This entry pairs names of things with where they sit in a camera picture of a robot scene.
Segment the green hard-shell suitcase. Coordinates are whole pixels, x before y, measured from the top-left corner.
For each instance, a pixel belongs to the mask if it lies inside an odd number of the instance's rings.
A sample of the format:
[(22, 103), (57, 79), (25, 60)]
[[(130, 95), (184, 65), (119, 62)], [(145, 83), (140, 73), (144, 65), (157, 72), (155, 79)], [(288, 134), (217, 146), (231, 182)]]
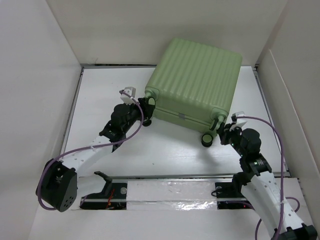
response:
[(234, 51), (174, 38), (145, 86), (155, 102), (152, 117), (201, 133), (210, 147), (229, 115), (242, 60)]

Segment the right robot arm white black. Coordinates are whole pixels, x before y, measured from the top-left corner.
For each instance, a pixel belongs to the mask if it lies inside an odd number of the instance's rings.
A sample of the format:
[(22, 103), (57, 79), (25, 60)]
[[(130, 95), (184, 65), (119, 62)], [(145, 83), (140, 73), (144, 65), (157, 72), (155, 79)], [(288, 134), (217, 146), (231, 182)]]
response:
[(260, 134), (241, 129), (235, 123), (222, 123), (217, 130), (222, 145), (231, 145), (240, 155), (241, 172), (233, 176), (231, 191), (244, 196), (259, 215), (272, 240), (315, 240), (313, 225), (307, 225), (284, 197), (283, 188), (275, 180), (272, 168), (260, 153)]

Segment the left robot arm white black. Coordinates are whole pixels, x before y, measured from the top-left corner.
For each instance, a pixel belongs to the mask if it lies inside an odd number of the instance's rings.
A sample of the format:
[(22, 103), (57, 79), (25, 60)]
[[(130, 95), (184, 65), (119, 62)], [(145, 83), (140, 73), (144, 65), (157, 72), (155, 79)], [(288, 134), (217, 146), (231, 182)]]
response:
[(127, 133), (136, 122), (140, 122), (140, 127), (151, 124), (155, 99), (128, 97), (128, 100), (130, 103), (114, 107), (110, 120), (89, 146), (62, 153), (45, 164), (35, 191), (43, 209), (66, 211), (77, 197), (80, 173), (132, 139), (135, 134), (127, 136)]

